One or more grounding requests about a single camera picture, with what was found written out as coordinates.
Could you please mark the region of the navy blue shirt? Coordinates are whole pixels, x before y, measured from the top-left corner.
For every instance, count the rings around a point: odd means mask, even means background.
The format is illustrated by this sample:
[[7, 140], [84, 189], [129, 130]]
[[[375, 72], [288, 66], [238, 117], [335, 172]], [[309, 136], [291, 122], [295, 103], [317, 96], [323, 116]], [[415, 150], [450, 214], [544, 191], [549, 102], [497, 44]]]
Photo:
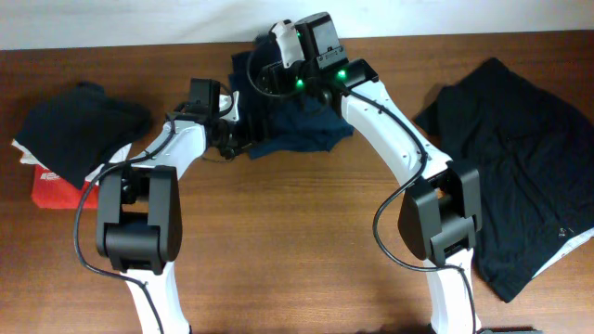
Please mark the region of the navy blue shirt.
[[280, 100], [256, 93], [249, 80], [263, 66], [279, 61], [280, 54], [267, 42], [252, 61], [249, 55], [244, 51], [231, 57], [228, 80], [231, 89], [239, 92], [239, 121], [231, 132], [229, 156], [247, 154], [255, 160], [278, 151], [330, 151], [354, 134], [352, 125], [313, 97]]

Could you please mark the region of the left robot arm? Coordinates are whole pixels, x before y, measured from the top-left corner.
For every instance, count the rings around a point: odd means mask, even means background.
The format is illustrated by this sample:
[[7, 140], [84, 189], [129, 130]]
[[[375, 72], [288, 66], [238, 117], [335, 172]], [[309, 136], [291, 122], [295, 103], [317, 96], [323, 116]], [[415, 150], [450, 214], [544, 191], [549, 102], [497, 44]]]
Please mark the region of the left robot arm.
[[175, 277], [183, 239], [179, 181], [209, 148], [226, 159], [235, 154], [243, 100], [217, 81], [191, 80], [187, 100], [166, 113], [145, 151], [99, 177], [97, 251], [129, 288], [144, 333], [192, 330]]

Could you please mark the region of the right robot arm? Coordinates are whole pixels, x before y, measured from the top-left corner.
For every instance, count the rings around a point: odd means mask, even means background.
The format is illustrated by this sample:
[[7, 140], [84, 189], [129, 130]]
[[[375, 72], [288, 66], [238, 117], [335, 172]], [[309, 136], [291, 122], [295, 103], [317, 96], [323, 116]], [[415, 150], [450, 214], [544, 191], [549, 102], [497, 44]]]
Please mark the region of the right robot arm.
[[375, 212], [373, 237], [380, 236], [383, 212], [401, 199], [398, 231], [420, 264], [398, 259], [383, 242], [379, 248], [394, 263], [427, 277], [432, 333], [479, 332], [471, 285], [482, 228], [478, 170], [434, 146], [395, 105], [379, 74], [364, 59], [347, 57], [329, 13], [278, 21], [268, 39], [280, 59], [248, 69], [251, 86], [267, 97], [315, 97], [367, 139], [399, 185]]

